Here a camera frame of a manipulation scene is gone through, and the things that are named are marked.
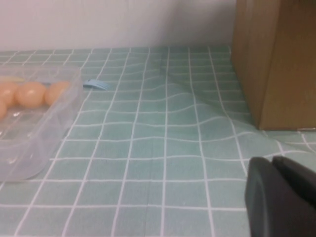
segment white grid line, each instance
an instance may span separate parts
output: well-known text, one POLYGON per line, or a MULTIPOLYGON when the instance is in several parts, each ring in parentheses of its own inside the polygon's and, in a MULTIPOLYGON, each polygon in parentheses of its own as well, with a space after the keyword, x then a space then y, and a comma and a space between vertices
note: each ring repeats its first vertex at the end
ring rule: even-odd
MULTIPOLYGON (((3 205, 0 204, 0 207, 2 208, 25 208, 28 207, 28 205, 21 204, 21 205, 3 205)), ((73 206, 72 205, 34 205, 33 208, 46 208, 46 209, 71 209, 73 206)), ((76 208, 84 209, 84 208, 117 208, 117 205, 77 205, 76 208)), ((156 208, 162 208, 161 205, 157 204, 121 204, 120 207, 129 207, 129 208, 136 208, 136 207, 156 207, 156 208)), ((179 209, 179 210, 209 210, 208 207, 202 207, 202 206, 171 206, 171 205, 166 205, 165 208, 167 209, 179 209)), ((240 211, 240 212, 245 212, 245 208, 238 208, 238 207, 213 207, 211 208, 212 211, 240 211)))
MULTIPOLYGON (((197 109, 197 106, 196 106, 196 97, 195 97, 193 84, 192 84, 191 59, 190 59, 190 48, 189 47, 188 47, 188 52, 189 52, 188 53, 188 57, 189 57, 189 72, 190 72, 191 90, 192 90, 192 95, 193 95, 193 100, 194 100, 194 108, 195 108, 196 120, 197 120, 197 123, 198 123, 198 109, 197 109)), ((205 184, 205 192, 206 192, 206 200, 207 200, 207 208, 208 208, 208 218, 209 218, 209 222, 210 222, 210 228, 211 228, 212 237, 216 237, 215 225, 214 225, 214 220, 213 220, 213 213, 211 211, 211 209, 212 209, 211 197, 210 197, 208 181, 207 181, 206 161, 205 161, 203 146, 202 146, 202 142, 201 142, 201 130, 200 130, 200 126, 199 125, 197 126, 197 130, 198 130, 199 149, 200 149, 200 154, 202 156, 202 163, 203 163, 203 175, 204 175, 204 179, 205 179, 204 184, 205 184)))
POLYGON ((118 216, 119 216, 119 208, 120 208, 122 197, 123 197, 123 191, 124 191, 125 181, 126 181, 126 177, 127 177, 129 161, 130 161, 130 157, 131 157, 131 153, 132 153, 135 125, 136 125, 138 112, 139 112, 139 108, 140 108, 140 102, 141 102, 141 98, 142 98, 142 89, 144 87, 145 73, 146 73, 146 68, 147 68, 147 63, 148 63, 148 60, 149 60, 149 56, 150 56, 150 48, 148 48, 148 55, 147 55, 147 59, 146 59, 146 63, 145 63, 145 68, 144 68, 144 71, 143 71, 143 81, 142 81, 142 84, 141 84, 141 92, 140 92, 140 95, 139 95, 139 101, 138 101, 138 105, 137 105, 136 116, 135 116, 135 120, 134 120, 133 127, 132 127, 131 141, 130 141, 130 145, 129 145, 128 155, 127 155, 127 160, 126 160, 126 165, 125 165, 125 170, 124 170, 124 175, 123 175, 123 182, 122 182, 122 186, 121 186, 121 189, 120 189, 120 192, 119 192, 119 197, 118 197, 118 206, 117 206, 117 208, 115 210, 114 220, 113 220, 113 223, 112 223, 112 229, 111 229, 111 236, 112 237, 115 236, 116 224, 117 224, 117 220, 118 220, 118 216))
MULTIPOLYGON (((212 67, 213 67, 213 70, 214 70, 213 60, 212 60, 212 56, 211 56, 211 50, 210 50, 209 47, 207 47, 207 49, 208 49, 208 53, 209 53, 209 59, 211 60, 211 64, 212 64, 212 67)), ((227 116, 227 118, 229 119, 230 124, 231 124, 231 126, 232 126, 232 130, 233 130, 233 134, 234 134, 234 136, 235 136, 235 141, 236 141, 237 150, 238 150, 238 155, 239 155, 239 158, 240 158, 240 163, 241 163, 242 169, 243 169, 243 171, 244 171, 244 173, 245 173, 245 176, 247 176, 247 169, 246 169, 246 166, 245 166, 245 164, 244 164, 244 162, 243 162, 243 158, 242 158, 242 153, 241 153, 241 149, 240 149, 240 145, 239 145, 238 136, 236 135, 236 129, 235 129, 233 120, 231 119, 231 117, 230 117, 230 116, 228 115, 228 113, 226 112, 225 106, 224 106, 224 104, 223 104, 222 96, 221 96, 221 92, 220 92, 220 89, 219 89, 219 85, 218 85, 216 73, 214 74, 214 79, 215 79, 216 88, 217 88, 217 90, 218 90, 218 98, 219 98, 219 100, 220 100, 222 110, 223 110, 224 114, 227 116)))
POLYGON ((166 67, 166 76, 165 76, 165 95, 166 95, 166 109, 165 109, 165 129, 164 129, 164 142, 163 142, 163 183, 162 183, 162 207, 161 207, 161 218, 160 218, 160 236, 164 234, 164 211, 165 211, 165 193, 166 193, 166 172, 167 172, 167 137, 168 137, 168 73, 169 73, 169 57, 170 57, 170 48, 168 47, 167 55, 167 67, 166 67))
MULTIPOLYGON (((121 78, 122 78, 122 76, 123 76, 123 74, 124 74, 124 70, 125 70, 125 67, 123 68, 123 71, 122 71, 122 73, 121 73, 121 76, 120 76, 120 78, 118 79, 117 89, 116 89, 116 91, 115 91, 115 93, 114 93, 114 95, 113 95, 113 98, 112 98, 111 104, 110 104, 110 106, 109 106, 109 109, 108 109, 108 111, 106 112, 106 114, 105 114, 105 116, 104 116, 103 123, 105 123, 105 120, 107 119, 107 115, 108 115, 108 113, 109 113, 109 110, 111 109, 111 107, 112 107, 112 105, 113 105, 113 102, 114 102, 114 100, 115 100, 115 96, 116 96, 116 93, 117 93, 117 91, 118 91, 119 83, 120 83, 120 81, 121 81, 121 78)), ((65 223, 65 226, 64 226, 64 229, 63 229, 63 232, 62 232, 62 236, 63 236, 63 237, 66 235, 66 231, 67 231, 67 229, 68 229, 68 225, 69 225, 69 223, 70 223, 71 217, 73 216, 75 207, 77 206, 78 201, 79 201, 79 198, 80 198, 80 195, 81 195, 81 193, 82 193, 82 191, 83 191, 84 181, 85 181, 85 180, 87 179, 87 177, 88 177, 89 170, 90 170, 90 167, 91 167, 91 164, 92 164, 92 158, 94 157, 94 154, 96 153, 96 150, 97 150, 97 148, 98 148, 99 140, 101 139, 101 136, 102 136, 102 134, 103 134, 103 130, 104 130, 104 126, 102 126, 102 128, 101 128, 101 131, 100 131, 100 134, 99 134, 99 137, 98 137, 98 141, 96 142, 95 147, 94 147, 94 150, 93 150, 93 153, 92 153, 92 155, 91 155, 91 157, 90 157, 89 164, 88 164, 88 166, 87 166, 87 168, 86 168, 86 172, 85 172, 84 177, 83 177, 83 181, 82 181, 82 183, 81 183, 81 186, 80 186, 80 188, 79 188, 79 191, 78 191, 77 196, 76 196, 76 199, 75 199, 75 203, 74 203, 74 205, 73 205, 73 207, 72 207, 72 209, 71 209, 71 211, 70 211, 70 213, 69 213, 69 216, 68 216, 68 218, 67 218, 67 220, 66 220, 66 223, 65 223)))

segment plastic egg carton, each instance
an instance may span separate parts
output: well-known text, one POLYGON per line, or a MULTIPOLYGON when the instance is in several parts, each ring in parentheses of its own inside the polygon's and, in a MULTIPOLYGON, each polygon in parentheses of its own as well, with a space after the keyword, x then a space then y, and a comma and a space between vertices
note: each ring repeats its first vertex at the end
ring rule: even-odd
POLYGON ((82 105, 79 68, 0 67, 0 76, 18 76, 49 86, 66 80, 71 84, 51 106, 8 109, 0 121, 0 181, 19 181, 38 174, 51 158, 82 105))

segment green checkered tablecloth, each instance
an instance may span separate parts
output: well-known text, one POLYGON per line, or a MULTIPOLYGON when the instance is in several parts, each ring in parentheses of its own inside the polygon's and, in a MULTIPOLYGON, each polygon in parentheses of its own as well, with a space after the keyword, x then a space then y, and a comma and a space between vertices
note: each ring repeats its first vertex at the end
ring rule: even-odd
POLYGON ((316 170, 316 134, 251 123, 230 48, 0 52, 1 65, 75 65, 82 108, 39 175, 0 185, 0 236, 248 237, 248 161, 316 170))

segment white wall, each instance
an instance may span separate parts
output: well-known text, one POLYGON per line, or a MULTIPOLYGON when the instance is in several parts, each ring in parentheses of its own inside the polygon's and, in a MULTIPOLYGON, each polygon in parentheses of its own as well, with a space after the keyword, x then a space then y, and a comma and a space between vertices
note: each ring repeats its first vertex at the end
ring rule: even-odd
POLYGON ((0 0, 0 50, 230 43, 235 0, 0 0))

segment black object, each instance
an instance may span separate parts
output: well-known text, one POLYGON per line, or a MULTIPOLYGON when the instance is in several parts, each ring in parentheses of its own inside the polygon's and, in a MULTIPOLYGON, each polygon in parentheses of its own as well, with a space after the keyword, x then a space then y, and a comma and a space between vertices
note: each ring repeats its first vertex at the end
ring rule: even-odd
POLYGON ((288 158, 250 160, 245 203, 252 237, 316 237, 316 173, 288 158))

